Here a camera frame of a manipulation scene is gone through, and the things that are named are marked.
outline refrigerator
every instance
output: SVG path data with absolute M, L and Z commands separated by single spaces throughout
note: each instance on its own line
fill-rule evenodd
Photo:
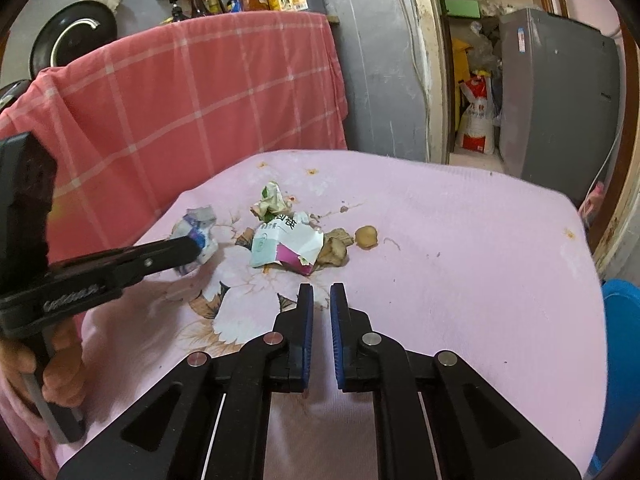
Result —
M 500 38 L 498 146 L 506 173 L 579 206 L 616 137 L 616 44 L 596 28 L 537 9 L 501 16 Z

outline red and white bag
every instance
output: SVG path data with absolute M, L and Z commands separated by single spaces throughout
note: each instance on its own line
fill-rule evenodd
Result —
M 460 89 L 471 104 L 460 117 L 456 144 L 466 150 L 491 155 L 495 150 L 491 78 L 474 76 L 460 83 Z

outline silver rivet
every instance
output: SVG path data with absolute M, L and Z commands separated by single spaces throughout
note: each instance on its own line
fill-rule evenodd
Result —
M 458 362 L 458 356 L 453 352 L 449 352 L 449 350 L 445 350 L 438 354 L 438 361 L 440 361 L 440 364 L 443 366 L 453 366 Z
M 362 336 L 362 342 L 368 346 L 379 345 L 382 341 L 380 334 L 376 334 L 375 332 L 367 332 L 364 336 Z
M 187 357 L 189 366 L 198 367 L 207 362 L 207 354 L 204 352 L 194 352 Z
M 282 343 L 284 336 L 280 332 L 269 332 L 262 339 L 267 345 L 279 345 Z

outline red plaid cloth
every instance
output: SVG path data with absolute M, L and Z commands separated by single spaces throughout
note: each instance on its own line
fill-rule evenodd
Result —
M 245 12 L 135 34 L 41 72 L 0 116 L 58 160 L 50 260 L 135 242 L 178 195 L 255 153 L 346 148 L 320 14 Z

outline refrigerator sticker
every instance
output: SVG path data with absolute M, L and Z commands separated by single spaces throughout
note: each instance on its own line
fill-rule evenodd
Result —
M 524 51 L 525 51 L 525 47 L 524 47 L 524 28 L 523 27 L 519 27 L 518 28 L 518 49 L 522 53 L 524 53 Z

